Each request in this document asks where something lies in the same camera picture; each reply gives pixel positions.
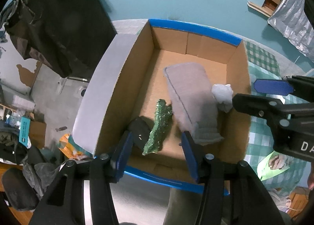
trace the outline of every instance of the blue tape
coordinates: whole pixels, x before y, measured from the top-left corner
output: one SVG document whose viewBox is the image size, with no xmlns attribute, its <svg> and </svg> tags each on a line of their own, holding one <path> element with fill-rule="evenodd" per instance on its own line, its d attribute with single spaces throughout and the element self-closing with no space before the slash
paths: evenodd
<svg viewBox="0 0 314 225">
<path fill-rule="evenodd" d="M 226 43 L 229 43 L 235 46 L 238 46 L 240 42 L 242 41 L 241 38 L 231 35 L 229 33 L 226 33 L 224 31 L 221 31 L 212 27 L 197 25 L 197 24 L 188 23 L 188 22 L 150 18 L 149 23 L 153 27 L 169 28 L 169 29 L 175 29 L 175 30 L 186 31 L 186 32 L 194 33 L 194 34 L 199 34 L 203 36 L 208 36 L 208 37 L 218 39 L 218 40 L 224 41 Z"/>
<path fill-rule="evenodd" d="M 171 187 L 171 188 L 177 188 L 177 189 L 191 191 L 191 192 L 200 193 L 200 194 L 202 194 L 204 191 L 203 185 L 191 184 L 191 183 L 186 183 L 186 182 L 177 181 L 177 180 L 169 180 L 169 179 L 166 179 L 163 177 L 153 175 L 151 173 L 143 172 L 143 171 L 141 171 L 137 168 L 133 168 L 131 166 L 126 166 L 124 173 L 127 175 L 131 175 L 133 177 L 139 178 L 141 180 L 147 181 L 147 182 L 164 185 L 164 186 Z M 227 195 L 229 195 L 229 193 L 225 189 L 224 190 L 224 196 L 227 196 Z"/>
</svg>

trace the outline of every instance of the cardboard box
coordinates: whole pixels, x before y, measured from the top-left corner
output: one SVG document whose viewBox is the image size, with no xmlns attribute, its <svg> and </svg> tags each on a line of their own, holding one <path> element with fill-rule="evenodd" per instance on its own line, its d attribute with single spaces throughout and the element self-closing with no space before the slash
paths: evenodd
<svg viewBox="0 0 314 225">
<path fill-rule="evenodd" d="M 150 20 L 150 24 L 138 36 L 116 35 L 85 92 L 73 139 L 93 155 L 114 147 L 133 118 L 154 120 L 158 99 L 171 102 L 163 75 L 166 66 L 197 62 L 204 66 L 212 84 L 231 84 L 234 94 L 251 93 L 247 56 L 240 38 L 185 22 Z M 250 116 L 233 109 L 228 114 L 220 113 L 218 122 L 225 139 L 205 146 L 205 152 L 236 163 L 245 156 Z M 193 183 L 179 146 L 180 136 L 173 116 L 162 150 L 142 156 L 133 148 L 128 165 L 143 171 L 143 176 L 150 173 L 150 180 L 155 182 L 155 176 L 161 176 L 164 181 Z"/>
<path fill-rule="evenodd" d="M 28 137 L 32 145 L 41 149 L 45 146 L 46 123 L 22 117 L 19 142 L 27 147 Z"/>
<path fill-rule="evenodd" d="M 43 122 L 30 122 L 28 136 L 32 145 L 36 146 L 38 149 L 44 148 L 45 146 L 46 126 L 46 123 Z"/>
</svg>

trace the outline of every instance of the checkered blanket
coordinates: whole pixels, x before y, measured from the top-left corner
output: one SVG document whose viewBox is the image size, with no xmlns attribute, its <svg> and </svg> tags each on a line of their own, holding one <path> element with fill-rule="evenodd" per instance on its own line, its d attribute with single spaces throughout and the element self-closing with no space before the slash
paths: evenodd
<svg viewBox="0 0 314 225">
<path fill-rule="evenodd" d="M 279 64 L 277 63 L 277 60 L 273 54 L 249 41 L 244 41 L 244 45 L 249 62 L 252 62 L 257 66 L 260 66 L 261 68 L 280 77 Z"/>
<path fill-rule="evenodd" d="M 251 81 L 252 95 L 267 96 L 266 94 L 257 93 L 254 90 L 253 83 L 256 79 L 281 79 L 277 75 L 267 71 L 260 66 L 248 62 L 248 69 Z M 284 96 L 285 104 L 305 103 L 303 99 L 293 95 Z M 274 139 L 272 137 L 270 128 L 266 125 L 266 120 L 262 118 L 252 117 L 251 127 L 249 133 L 249 143 L 246 149 L 245 159 L 253 170 L 257 173 L 257 165 L 266 156 L 273 152 Z M 285 172 L 263 181 L 267 189 L 281 188 L 280 195 L 288 196 L 294 190 L 300 181 L 306 162 L 297 158 L 293 159 L 290 168 Z"/>
</svg>

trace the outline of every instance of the blue gripper pad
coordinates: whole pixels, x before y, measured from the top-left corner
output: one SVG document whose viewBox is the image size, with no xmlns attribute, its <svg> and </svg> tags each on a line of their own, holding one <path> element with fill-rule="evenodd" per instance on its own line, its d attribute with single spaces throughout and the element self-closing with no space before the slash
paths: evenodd
<svg viewBox="0 0 314 225">
<path fill-rule="evenodd" d="M 115 178 L 117 179 L 117 181 L 119 181 L 119 179 L 122 178 L 124 174 L 125 167 L 132 151 L 132 147 L 132 133 L 129 131 L 125 131 L 110 160 L 111 166 L 115 170 Z"/>
<path fill-rule="evenodd" d="M 258 93 L 271 95 L 289 95 L 293 93 L 293 87 L 284 80 L 264 80 L 258 79 L 254 82 L 254 89 Z"/>
<path fill-rule="evenodd" d="M 190 175 L 197 182 L 199 180 L 199 174 L 197 171 L 198 164 L 185 133 L 182 133 L 181 135 L 181 144 Z"/>
</svg>

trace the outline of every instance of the wooden floor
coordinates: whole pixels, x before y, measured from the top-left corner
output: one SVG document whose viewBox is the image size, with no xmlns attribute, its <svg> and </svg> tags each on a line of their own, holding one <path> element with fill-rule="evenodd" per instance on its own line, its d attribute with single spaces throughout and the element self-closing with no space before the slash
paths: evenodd
<svg viewBox="0 0 314 225">
<path fill-rule="evenodd" d="M 19 212 L 19 211 L 16 211 L 13 207 L 10 207 L 10 210 L 15 216 L 15 218 L 19 221 L 19 223 L 21 223 L 21 225 L 28 225 L 30 219 L 33 216 L 33 213 L 30 211 Z"/>
</svg>

